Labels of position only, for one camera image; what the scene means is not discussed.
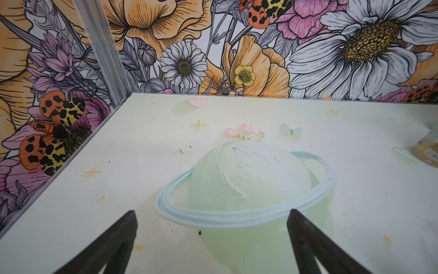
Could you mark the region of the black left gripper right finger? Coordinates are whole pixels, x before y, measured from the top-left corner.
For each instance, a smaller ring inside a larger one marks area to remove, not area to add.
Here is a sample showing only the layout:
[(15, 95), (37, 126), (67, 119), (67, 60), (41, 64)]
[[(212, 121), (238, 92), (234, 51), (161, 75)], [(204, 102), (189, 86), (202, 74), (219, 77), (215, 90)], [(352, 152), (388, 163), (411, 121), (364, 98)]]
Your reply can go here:
[(290, 211), (287, 230), (299, 273), (320, 274), (318, 263), (330, 274), (369, 273), (296, 209)]

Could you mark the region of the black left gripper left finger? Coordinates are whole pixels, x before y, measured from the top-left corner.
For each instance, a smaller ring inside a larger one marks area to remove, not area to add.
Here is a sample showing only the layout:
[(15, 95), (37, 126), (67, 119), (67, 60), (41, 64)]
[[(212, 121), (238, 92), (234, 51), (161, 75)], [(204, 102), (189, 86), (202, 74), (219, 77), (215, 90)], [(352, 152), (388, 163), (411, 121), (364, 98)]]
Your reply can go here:
[(56, 271), (57, 274), (123, 274), (133, 250), (138, 220), (126, 212), (83, 251)]

